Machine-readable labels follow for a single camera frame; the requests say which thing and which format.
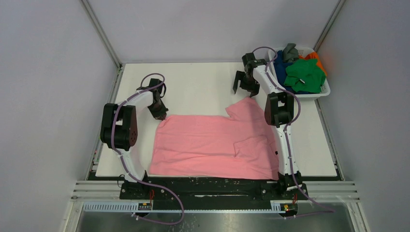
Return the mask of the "pink t shirt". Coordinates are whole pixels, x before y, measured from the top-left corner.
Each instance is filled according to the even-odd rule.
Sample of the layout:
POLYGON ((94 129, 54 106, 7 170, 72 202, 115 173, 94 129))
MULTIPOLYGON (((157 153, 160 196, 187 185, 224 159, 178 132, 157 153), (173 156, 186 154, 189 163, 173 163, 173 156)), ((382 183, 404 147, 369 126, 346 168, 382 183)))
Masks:
POLYGON ((227 116, 172 115, 157 129, 151 175, 278 179, 272 129, 249 97, 226 108, 227 116))

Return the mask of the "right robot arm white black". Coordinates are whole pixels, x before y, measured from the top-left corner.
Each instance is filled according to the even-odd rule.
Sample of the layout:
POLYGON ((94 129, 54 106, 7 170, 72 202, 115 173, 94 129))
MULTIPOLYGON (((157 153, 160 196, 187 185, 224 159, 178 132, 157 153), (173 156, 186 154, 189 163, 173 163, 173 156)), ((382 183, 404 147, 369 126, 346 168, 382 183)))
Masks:
POLYGON ((282 87, 268 68, 264 59, 256 59, 253 53, 242 56, 243 71, 237 71, 233 83, 234 93, 243 89, 256 96, 262 89, 266 93, 264 118, 271 126, 275 136, 278 152, 278 185, 280 191, 302 189, 303 182, 294 158, 291 140, 291 124, 300 113, 294 115, 294 104, 301 109, 300 101, 295 95, 282 87))

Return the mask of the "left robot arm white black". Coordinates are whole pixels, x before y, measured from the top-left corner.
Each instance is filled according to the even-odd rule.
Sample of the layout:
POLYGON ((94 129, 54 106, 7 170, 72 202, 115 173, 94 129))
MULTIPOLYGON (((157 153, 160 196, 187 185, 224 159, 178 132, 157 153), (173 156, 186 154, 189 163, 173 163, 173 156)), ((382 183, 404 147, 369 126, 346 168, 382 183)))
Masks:
POLYGON ((107 103, 103 108, 100 140, 118 157, 125 172, 124 178, 129 182, 141 182, 146 176, 146 168, 138 158, 132 158, 132 148, 138 138, 138 114, 148 109, 155 120, 165 120, 168 112, 162 101, 166 93, 163 75, 151 73, 143 79, 153 75, 162 79, 151 78, 147 86, 140 85, 125 100, 107 103))

